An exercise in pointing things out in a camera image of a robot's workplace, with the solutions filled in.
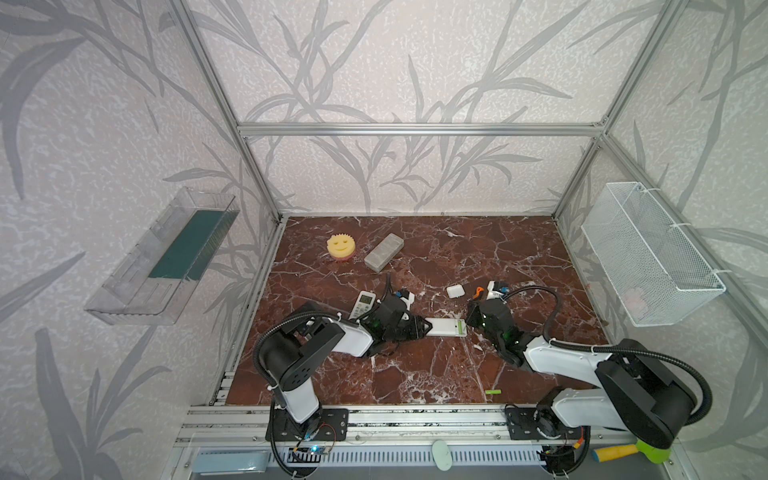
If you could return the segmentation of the white battery cover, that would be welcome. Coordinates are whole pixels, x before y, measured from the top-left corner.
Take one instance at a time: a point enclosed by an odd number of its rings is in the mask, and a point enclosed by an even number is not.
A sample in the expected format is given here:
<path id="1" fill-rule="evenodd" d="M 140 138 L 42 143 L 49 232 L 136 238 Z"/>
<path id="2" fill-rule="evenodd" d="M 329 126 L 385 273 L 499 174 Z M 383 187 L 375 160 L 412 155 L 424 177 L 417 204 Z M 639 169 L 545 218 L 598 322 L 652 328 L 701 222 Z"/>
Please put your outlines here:
<path id="1" fill-rule="evenodd" d="M 449 298 L 461 298 L 466 294 L 464 287 L 461 284 L 451 285 L 446 288 L 446 294 Z"/>

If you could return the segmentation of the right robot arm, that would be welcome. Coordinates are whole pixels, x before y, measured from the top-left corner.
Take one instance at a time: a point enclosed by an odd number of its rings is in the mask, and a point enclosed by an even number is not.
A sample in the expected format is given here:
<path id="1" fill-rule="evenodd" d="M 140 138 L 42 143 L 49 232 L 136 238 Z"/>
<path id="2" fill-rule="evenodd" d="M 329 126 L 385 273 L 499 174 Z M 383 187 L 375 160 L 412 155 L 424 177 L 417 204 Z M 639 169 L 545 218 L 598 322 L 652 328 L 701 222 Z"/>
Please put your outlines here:
<path id="1" fill-rule="evenodd" d="M 466 323 L 491 342 L 497 355 L 519 368 L 586 383 L 584 389 L 552 390 L 542 401 L 546 424 L 572 428 L 623 430 L 657 449 L 668 449 L 685 426 L 703 420 L 714 394 L 706 378 L 688 363 L 624 339 L 617 344 L 586 345 L 555 338 L 551 329 L 563 307 L 554 299 L 538 334 L 525 331 L 507 302 L 530 291 L 491 284 L 468 303 Z"/>

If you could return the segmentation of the white remote with display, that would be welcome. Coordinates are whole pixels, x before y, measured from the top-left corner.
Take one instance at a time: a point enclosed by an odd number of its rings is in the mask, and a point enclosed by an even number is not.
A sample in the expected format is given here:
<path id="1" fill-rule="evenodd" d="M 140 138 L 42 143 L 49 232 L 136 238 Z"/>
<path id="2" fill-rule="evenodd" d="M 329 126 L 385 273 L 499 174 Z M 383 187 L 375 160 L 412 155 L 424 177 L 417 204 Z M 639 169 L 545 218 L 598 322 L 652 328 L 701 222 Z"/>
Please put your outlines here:
<path id="1" fill-rule="evenodd" d="M 351 319 L 359 319 L 368 313 L 376 302 L 376 294 L 368 291 L 361 291 L 350 312 Z"/>

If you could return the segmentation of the white remote with batteries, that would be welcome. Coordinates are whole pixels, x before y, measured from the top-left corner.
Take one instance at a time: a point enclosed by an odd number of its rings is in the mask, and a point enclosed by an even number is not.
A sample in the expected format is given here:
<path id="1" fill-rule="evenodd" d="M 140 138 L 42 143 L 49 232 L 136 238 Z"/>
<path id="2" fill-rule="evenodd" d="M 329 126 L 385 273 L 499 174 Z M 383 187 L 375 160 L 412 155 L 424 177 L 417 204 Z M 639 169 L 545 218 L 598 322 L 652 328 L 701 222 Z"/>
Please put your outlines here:
<path id="1" fill-rule="evenodd" d="M 455 318 L 427 318 L 431 328 L 426 333 L 432 337 L 456 337 L 464 338 L 467 336 L 467 326 L 463 319 Z"/>

